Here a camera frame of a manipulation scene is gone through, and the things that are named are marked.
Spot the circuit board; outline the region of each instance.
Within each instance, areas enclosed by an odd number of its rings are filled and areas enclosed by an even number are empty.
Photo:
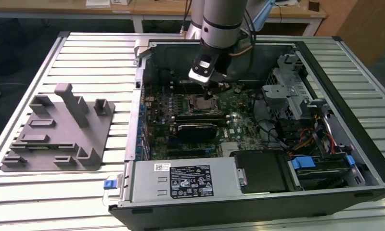
[[[203,101],[199,94],[174,94],[169,87],[151,87],[146,96],[150,159],[173,159],[171,151],[205,150],[205,157],[222,157],[221,143],[235,142],[237,150],[262,149],[250,102],[251,90],[233,85],[231,89]],[[178,115],[225,115],[226,126],[217,127],[215,136],[205,142],[179,142],[171,131],[171,118]]]

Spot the robotic arm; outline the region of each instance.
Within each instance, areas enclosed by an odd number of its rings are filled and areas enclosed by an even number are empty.
[[[230,61],[230,52],[237,42],[245,14],[246,0],[191,0],[191,24],[187,39],[201,39],[198,54],[194,58],[189,79],[207,87],[210,82],[222,82]],[[249,0],[261,5],[255,14],[255,29],[261,29],[274,0]]]

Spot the power supply label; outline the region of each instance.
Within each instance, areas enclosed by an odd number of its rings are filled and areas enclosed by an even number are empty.
[[[213,196],[209,165],[170,167],[169,179],[173,199]]]

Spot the aluminum table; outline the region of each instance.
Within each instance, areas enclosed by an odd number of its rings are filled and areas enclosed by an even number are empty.
[[[97,171],[2,172],[0,170],[0,231],[99,230],[122,231],[123,225],[107,212],[118,191],[103,191],[103,180],[122,172],[126,129],[135,76],[137,39],[181,39],[178,34],[70,33],[58,37],[38,73],[0,136],[0,162],[31,112],[27,102],[35,94],[51,101],[58,82],[73,84],[86,101],[105,98],[115,111]],[[338,89],[369,136],[385,156],[385,89],[343,42],[329,37],[258,36],[261,40],[302,40]],[[311,84],[319,96],[317,86]],[[366,202],[317,218],[293,218],[254,223],[193,227],[181,230],[317,229],[385,231],[385,199]]]

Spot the white paper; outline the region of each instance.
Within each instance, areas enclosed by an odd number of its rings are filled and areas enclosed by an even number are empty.
[[[109,8],[109,0],[86,0],[86,8]]]
[[[293,6],[293,5],[297,5],[297,4],[298,4],[297,0],[286,0],[286,1],[275,2],[275,5],[278,5],[279,7]]]

